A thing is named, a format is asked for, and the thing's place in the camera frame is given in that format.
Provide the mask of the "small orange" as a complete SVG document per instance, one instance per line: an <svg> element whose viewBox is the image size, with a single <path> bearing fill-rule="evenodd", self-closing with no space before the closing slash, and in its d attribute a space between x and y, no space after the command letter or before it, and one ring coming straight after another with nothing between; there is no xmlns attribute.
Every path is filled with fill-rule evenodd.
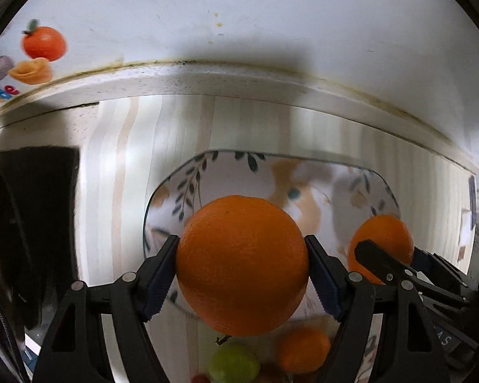
<svg viewBox="0 0 479 383"><path fill-rule="evenodd" d="M293 328L276 340L278 366L291 374L315 372L325 363L331 340L320 328Z"/></svg>
<svg viewBox="0 0 479 383"><path fill-rule="evenodd" d="M383 284L376 276L362 266L355 257L356 246L365 240L372 240L391 257L410 265L414 256L414 243L407 226L398 218L380 214L366 220L353 235L349 243L348 269L359 272L371 284Z"/></svg>

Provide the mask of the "large orange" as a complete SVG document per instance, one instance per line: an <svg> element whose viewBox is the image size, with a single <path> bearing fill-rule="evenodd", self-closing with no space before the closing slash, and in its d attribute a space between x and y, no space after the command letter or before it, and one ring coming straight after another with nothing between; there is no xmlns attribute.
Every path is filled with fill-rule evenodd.
<svg viewBox="0 0 479 383"><path fill-rule="evenodd" d="M308 251L284 210L230 195L208 203L185 227L176 277L187 303L211 328L256 336L282 325L300 305Z"/></svg>

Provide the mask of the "red cherry tomato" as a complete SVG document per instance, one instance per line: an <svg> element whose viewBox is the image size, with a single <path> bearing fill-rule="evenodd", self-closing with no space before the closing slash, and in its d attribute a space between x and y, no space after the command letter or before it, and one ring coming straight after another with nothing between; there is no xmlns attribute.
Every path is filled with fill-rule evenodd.
<svg viewBox="0 0 479 383"><path fill-rule="evenodd" d="M257 383L287 383L289 381L287 374L273 362L262 363L254 380Z"/></svg>
<svg viewBox="0 0 479 383"><path fill-rule="evenodd" d="M207 374L199 373L191 378L191 383L211 383L211 380Z"/></svg>

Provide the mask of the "floral white fruit plate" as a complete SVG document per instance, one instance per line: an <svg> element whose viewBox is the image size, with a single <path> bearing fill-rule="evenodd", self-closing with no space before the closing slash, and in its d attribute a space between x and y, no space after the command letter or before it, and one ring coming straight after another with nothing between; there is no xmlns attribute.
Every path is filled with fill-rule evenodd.
<svg viewBox="0 0 479 383"><path fill-rule="evenodd" d="M313 234L342 263L369 218L399 217L388 183L375 171L317 159L247 151L208 150L184 162L155 189L143 223L143 253L158 253L181 235L194 213L220 197L251 196L285 210L302 233Z"/></svg>

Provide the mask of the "black induction cooktop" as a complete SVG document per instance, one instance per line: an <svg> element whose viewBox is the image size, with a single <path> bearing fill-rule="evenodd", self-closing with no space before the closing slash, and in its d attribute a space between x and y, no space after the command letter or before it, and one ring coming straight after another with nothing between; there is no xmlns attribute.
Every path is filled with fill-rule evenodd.
<svg viewBox="0 0 479 383"><path fill-rule="evenodd" d="M0 151L0 273L29 328L78 277L74 208L79 150Z"/></svg>

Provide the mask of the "green apple left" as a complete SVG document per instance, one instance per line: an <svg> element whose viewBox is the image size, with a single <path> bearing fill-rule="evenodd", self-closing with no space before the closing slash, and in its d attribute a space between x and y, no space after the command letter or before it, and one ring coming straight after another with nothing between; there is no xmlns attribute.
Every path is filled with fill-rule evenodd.
<svg viewBox="0 0 479 383"><path fill-rule="evenodd" d="M226 343L219 346L208 363L212 382L248 383L257 378L259 371L258 358L243 344Z"/></svg>

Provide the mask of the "colourful wall sticker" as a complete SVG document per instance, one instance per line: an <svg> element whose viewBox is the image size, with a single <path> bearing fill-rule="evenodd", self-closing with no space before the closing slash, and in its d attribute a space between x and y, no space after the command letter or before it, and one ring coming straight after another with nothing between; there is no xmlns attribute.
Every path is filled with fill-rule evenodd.
<svg viewBox="0 0 479 383"><path fill-rule="evenodd" d="M26 88L51 82L52 63L67 53L63 35L37 19L30 20L22 33L20 48L27 58L14 61L10 56L0 56L0 111Z"/></svg>

